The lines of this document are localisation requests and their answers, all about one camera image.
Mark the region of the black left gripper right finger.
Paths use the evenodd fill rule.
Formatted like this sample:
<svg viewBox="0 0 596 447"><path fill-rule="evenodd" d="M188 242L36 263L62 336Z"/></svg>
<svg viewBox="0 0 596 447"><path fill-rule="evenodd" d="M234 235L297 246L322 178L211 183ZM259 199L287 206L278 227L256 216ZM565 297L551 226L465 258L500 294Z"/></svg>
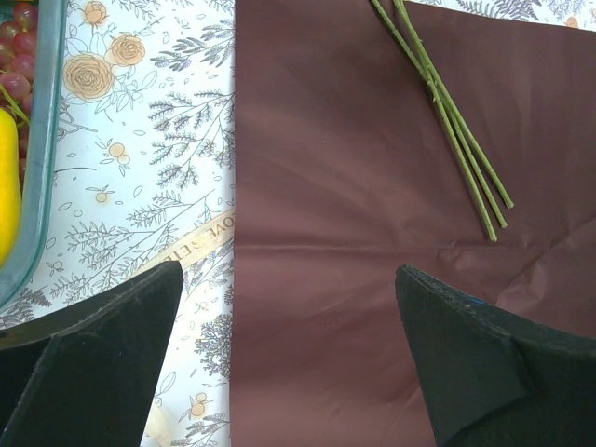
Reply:
<svg viewBox="0 0 596 447"><path fill-rule="evenodd" d="M401 321L439 446L592 446L595 341L533 322L411 266Z"/></svg>

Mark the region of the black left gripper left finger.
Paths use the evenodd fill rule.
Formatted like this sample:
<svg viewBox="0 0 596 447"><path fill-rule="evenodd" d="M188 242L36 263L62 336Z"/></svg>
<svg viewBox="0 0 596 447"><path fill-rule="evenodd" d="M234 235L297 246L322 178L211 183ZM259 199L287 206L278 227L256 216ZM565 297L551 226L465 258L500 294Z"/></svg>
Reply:
<svg viewBox="0 0 596 447"><path fill-rule="evenodd" d="M140 445L182 288L167 261L3 330L2 445Z"/></svg>

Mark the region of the cream printed ribbon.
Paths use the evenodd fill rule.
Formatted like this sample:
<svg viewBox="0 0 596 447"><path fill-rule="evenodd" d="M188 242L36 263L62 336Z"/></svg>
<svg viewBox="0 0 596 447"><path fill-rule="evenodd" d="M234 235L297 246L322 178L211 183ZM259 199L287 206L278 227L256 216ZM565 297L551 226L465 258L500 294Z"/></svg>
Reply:
<svg viewBox="0 0 596 447"><path fill-rule="evenodd" d="M183 294L144 432L146 446L217 446L228 427L234 210L175 241L141 268L183 269Z"/></svg>

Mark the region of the artificial pink flower bouquet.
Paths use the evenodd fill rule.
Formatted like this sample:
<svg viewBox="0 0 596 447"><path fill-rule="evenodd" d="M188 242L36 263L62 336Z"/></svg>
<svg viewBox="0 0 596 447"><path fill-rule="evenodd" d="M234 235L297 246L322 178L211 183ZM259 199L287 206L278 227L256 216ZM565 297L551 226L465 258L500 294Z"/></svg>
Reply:
<svg viewBox="0 0 596 447"><path fill-rule="evenodd" d="M371 5L426 84L446 138L454 149L485 233L490 241L496 242L498 236L495 229L508 226L502 209L510 210L514 207L511 196L443 82L423 40L413 26L405 3L392 3L405 26L405 32L400 30L380 1L372 0Z"/></svg>

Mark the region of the dark red wrapping paper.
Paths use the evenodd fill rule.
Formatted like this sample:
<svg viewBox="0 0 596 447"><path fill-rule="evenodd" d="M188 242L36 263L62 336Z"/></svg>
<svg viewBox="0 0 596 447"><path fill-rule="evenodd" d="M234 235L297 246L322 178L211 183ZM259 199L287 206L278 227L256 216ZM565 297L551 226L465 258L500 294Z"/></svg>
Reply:
<svg viewBox="0 0 596 447"><path fill-rule="evenodd" d="M490 242L427 89L365 1L237 5L236 446L430 446L412 264L595 333L595 35L408 5L514 201Z"/></svg>

